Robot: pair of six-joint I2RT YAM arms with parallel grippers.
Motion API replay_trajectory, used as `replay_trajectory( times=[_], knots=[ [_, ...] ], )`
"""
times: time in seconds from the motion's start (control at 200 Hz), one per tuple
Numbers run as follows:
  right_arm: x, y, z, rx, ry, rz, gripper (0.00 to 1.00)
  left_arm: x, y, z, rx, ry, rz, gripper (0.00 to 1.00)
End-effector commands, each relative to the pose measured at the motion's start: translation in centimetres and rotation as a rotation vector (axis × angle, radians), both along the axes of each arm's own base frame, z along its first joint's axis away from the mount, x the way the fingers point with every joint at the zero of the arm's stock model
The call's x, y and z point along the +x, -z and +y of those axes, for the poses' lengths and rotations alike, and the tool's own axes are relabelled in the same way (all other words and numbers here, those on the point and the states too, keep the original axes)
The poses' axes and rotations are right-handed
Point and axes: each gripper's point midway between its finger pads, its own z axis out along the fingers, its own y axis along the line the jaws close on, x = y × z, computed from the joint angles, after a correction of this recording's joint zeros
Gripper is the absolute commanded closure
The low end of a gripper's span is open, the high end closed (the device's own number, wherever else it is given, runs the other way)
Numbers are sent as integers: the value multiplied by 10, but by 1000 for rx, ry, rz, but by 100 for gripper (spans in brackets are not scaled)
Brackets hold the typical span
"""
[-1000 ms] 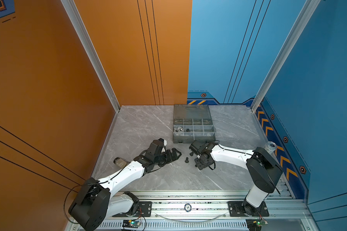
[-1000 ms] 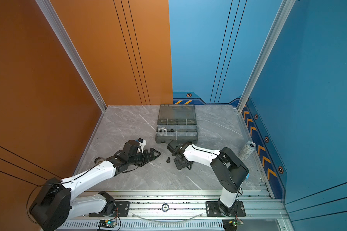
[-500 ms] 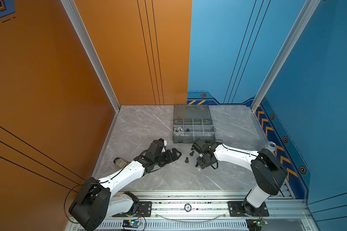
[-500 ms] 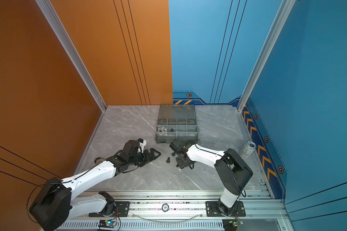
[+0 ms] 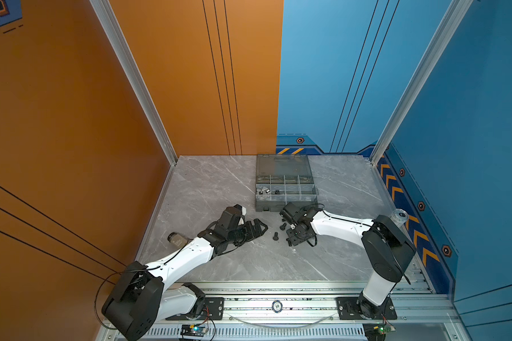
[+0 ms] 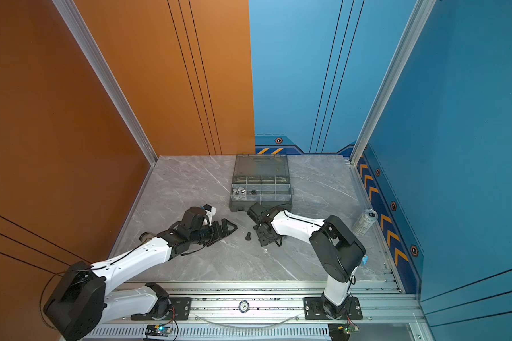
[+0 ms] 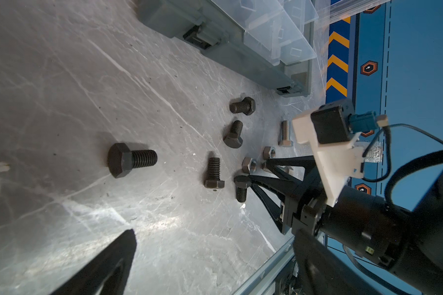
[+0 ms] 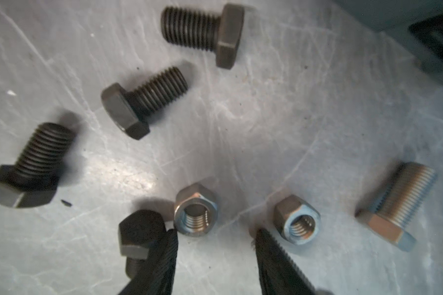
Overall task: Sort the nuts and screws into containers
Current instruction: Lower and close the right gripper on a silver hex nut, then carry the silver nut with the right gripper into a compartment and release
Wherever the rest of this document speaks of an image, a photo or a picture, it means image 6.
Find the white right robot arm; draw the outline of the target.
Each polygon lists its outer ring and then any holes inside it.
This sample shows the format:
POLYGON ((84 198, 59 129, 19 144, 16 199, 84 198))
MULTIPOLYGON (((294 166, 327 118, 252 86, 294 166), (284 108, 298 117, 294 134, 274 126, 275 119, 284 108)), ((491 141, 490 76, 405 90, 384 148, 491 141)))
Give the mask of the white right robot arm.
POLYGON ((351 288, 356 283, 355 273, 363 263, 366 249, 342 219, 335 215, 326 219, 303 217, 281 206, 266 208, 260 203, 252 205, 247 215, 255 223, 254 230, 262 247, 269 244, 281 247, 286 237, 313 247, 328 275, 321 295, 321 309, 327 318, 361 318, 351 313, 354 304, 351 288))

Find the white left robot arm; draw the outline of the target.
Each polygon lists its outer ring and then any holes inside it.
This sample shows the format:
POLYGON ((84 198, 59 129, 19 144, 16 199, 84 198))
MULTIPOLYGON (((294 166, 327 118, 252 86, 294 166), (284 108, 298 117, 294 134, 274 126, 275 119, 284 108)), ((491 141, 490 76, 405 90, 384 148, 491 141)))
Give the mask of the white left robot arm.
POLYGON ((48 300, 41 301, 41 315, 64 340, 81 340, 99 324, 132 315, 149 320, 173 319, 169 293, 155 282, 130 289, 119 287, 142 272, 176 257, 190 254, 193 244, 204 249, 230 236, 237 225, 213 219, 210 205, 190 207, 167 230, 141 235, 138 247, 93 264, 79 261, 60 277, 48 300))

